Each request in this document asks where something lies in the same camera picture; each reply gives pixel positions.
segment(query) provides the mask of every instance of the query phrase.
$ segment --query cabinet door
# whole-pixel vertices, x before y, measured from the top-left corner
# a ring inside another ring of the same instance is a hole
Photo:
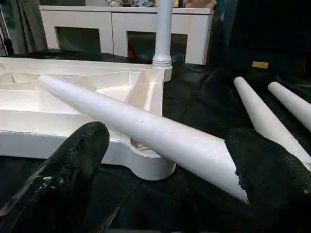
[[[74,36],[68,36],[67,44],[75,44],[76,46],[81,45],[83,40],[87,46],[88,44],[88,33],[94,35],[96,38],[99,36],[100,52],[113,54],[113,40],[112,40],[112,29],[111,29],[111,13],[110,12],[84,12],[84,11],[46,11],[41,10],[42,21],[44,25],[44,31],[50,49],[59,49],[60,41],[57,32],[65,31],[64,28],[76,28],[76,30],[68,30],[67,34],[81,35],[79,38]]]
[[[186,63],[205,64],[211,15],[174,14],[172,33],[186,34]],[[114,54],[128,56],[127,32],[156,32],[157,14],[112,13]]]

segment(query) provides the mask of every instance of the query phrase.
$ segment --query black cloth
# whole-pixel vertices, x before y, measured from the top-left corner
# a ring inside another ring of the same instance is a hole
[[[33,58],[84,60],[87,54],[56,52],[31,54]],[[119,58],[99,54],[97,60],[116,62]],[[120,58],[120,62],[129,62]],[[163,115],[212,135],[226,138],[229,130],[253,129],[233,85],[243,75],[260,97],[311,153],[310,133],[269,93],[267,84],[279,80],[311,100],[304,81],[256,71],[227,71],[205,66],[174,64],[172,80],[164,85]],[[40,160],[0,157],[0,205],[23,184]],[[253,232],[257,225],[252,208],[192,173],[177,166],[162,181],[137,178],[121,166],[102,165],[96,177],[86,226],[96,229],[113,213],[111,228],[161,230],[162,232]]]

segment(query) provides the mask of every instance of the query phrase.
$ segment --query white plastic part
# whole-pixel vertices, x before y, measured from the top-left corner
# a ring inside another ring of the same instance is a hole
[[[0,58],[0,155],[47,159],[77,128],[95,121],[62,102],[38,83],[51,74],[153,114],[162,115],[166,70],[152,65]],[[122,165],[138,177],[169,177],[175,163],[142,148],[108,127],[110,143],[102,164]]]
[[[157,32],[153,65],[171,68],[171,33],[173,7],[170,0],[160,0],[157,12]]]
[[[269,91],[311,132],[311,104],[277,82],[268,86]]]
[[[301,162],[305,164],[311,163],[311,157],[245,79],[237,77],[234,80],[234,85],[243,101],[255,130],[262,136],[282,145]]]
[[[49,75],[41,75],[39,82],[53,95],[94,119],[231,195],[247,200],[246,193],[239,186],[235,164],[222,139]]]

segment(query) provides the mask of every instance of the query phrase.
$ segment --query white tapered leg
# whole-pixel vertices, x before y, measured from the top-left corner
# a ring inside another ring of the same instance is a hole
[[[269,91],[311,132],[311,104],[277,82],[270,83]]]
[[[246,201],[225,142],[167,118],[48,75],[40,83],[61,100],[136,140],[159,155]]]
[[[171,33],[172,33],[172,1],[159,0],[157,11],[157,32],[155,42],[155,55],[153,65],[158,68],[172,69],[171,59]],[[165,82],[171,79],[170,75],[165,77]]]
[[[305,164],[311,163],[311,157],[244,78],[237,77],[234,80],[234,85],[238,90],[255,130],[262,136],[282,145],[301,162]]]

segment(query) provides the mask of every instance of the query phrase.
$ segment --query yellow tag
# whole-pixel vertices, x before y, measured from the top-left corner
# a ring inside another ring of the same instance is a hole
[[[267,69],[269,66],[268,62],[253,62],[252,67]]]

